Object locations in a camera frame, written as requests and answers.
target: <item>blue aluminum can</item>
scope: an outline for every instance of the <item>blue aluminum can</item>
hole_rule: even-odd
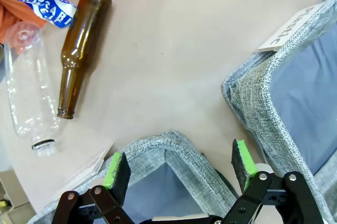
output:
[[[34,13],[58,27],[70,25],[76,7],[67,0],[19,0],[27,4]]]

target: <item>clear plastic bottle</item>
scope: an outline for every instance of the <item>clear plastic bottle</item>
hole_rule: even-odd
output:
[[[40,28],[19,22],[5,36],[5,68],[9,107],[16,134],[30,138],[38,156],[56,152],[59,130],[45,48]]]

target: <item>bottle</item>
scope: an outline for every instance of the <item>bottle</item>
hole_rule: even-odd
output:
[[[5,35],[5,71],[9,107],[16,134],[30,138],[38,156],[56,152],[59,130],[40,28],[18,22]]]
[[[72,119],[81,86],[97,50],[111,0],[80,0],[65,38],[58,114]]]

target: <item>fabric basket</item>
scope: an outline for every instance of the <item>fabric basket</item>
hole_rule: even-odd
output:
[[[334,25],[336,10],[336,0],[325,0],[278,52],[254,53],[222,85],[231,109],[252,132],[275,172],[279,175],[302,172],[328,223],[337,221],[337,152],[313,175],[273,105],[270,88],[277,69]]]
[[[123,151],[131,168],[129,187],[166,163],[203,212],[224,217],[236,201],[207,159],[179,132],[169,131],[136,140]],[[111,158],[103,163],[98,174],[77,187],[75,191],[83,194],[93,180],[105,177],[110,162]],[[51,203],[28,223],[51,223],[57,204],[58,201]]]

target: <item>white table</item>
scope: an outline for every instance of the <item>white table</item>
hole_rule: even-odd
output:
[[[231,166],[233,139],[247,139],[255,161],[260,158],[223,98],[221,84],[289,17],[321,0],[112,1],[114,12],[97,68],[82,89],[75,118],[65,125],[81,143],[74,151],[111,141],[124,147],[137,138],[176,129],[239,191]],[[43,32],[58,94],[67,29],[48,24]],[[108,79],[108,85],[102,79]],[[19,144],[5,82],[0,88],[1,138],[29,199],[41,210],[45,202],[43,194],[35,192],[34,181],[43,172],[39,162],[27,161],[32,158],[29,143]],[[34,178],[27,176],[31,172]],[[260,223],[277,223],[274,215],[264,211]]]

